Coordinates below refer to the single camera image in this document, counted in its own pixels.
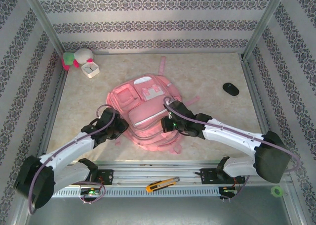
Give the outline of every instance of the beige floor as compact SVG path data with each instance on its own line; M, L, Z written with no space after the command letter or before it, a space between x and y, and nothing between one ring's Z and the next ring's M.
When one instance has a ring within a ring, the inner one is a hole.
M160 57L166 56L165 76L175 84L183 100L196 94L201 100L190 106L194 113L211 115L217 120L251 132L260 132L243 71L236 53L225 54L143 54L98 55L94 61L100 73L92 79L80 68L69 70L48 152L73 139L80 129L95 118L95 110L105 103L115 86L146 73L158 72ZM222 85L231 82L240 90L230 96ZM186 137L180 155L149 152L125 137L115 146L106 141L84 154L90 160L219 160L224 156L240 157L243 153L224 144Z

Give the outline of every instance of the plush toy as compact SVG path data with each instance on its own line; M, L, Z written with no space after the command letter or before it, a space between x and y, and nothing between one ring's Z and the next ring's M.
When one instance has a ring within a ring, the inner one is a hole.
M72 64L74 64L76 68L79 68L80 64L90 63L92 61L93 53L87 48L81 48L75 53L65 52L62 58L63 66L66 70L69 70Z

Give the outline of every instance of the black mouse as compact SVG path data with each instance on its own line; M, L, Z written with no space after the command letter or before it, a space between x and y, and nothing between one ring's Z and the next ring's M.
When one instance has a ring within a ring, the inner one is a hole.
M237 87L235 87L235 85L233 85L232 83L225 83L223 85L223 89L224 91L226 91L229 95L233 95L236 96L239 94L239 90Z

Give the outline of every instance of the patterned wall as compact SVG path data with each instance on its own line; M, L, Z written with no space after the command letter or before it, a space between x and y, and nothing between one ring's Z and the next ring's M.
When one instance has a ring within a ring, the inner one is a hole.
M59 56L26 0L0 0L0 224L16 208L13 185L36 155L60 80Z
M40 0L68 51L239 52L269 0Z
M282 0L249 59L269 127L303 163L293 173L316 224L316 0Z

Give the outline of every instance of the tape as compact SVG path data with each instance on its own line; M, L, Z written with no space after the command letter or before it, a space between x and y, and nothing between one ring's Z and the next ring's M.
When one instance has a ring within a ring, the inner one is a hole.
M275 198L280 198L283 196L283 189L280 186L273 186L271 188L271 194L275 197Z

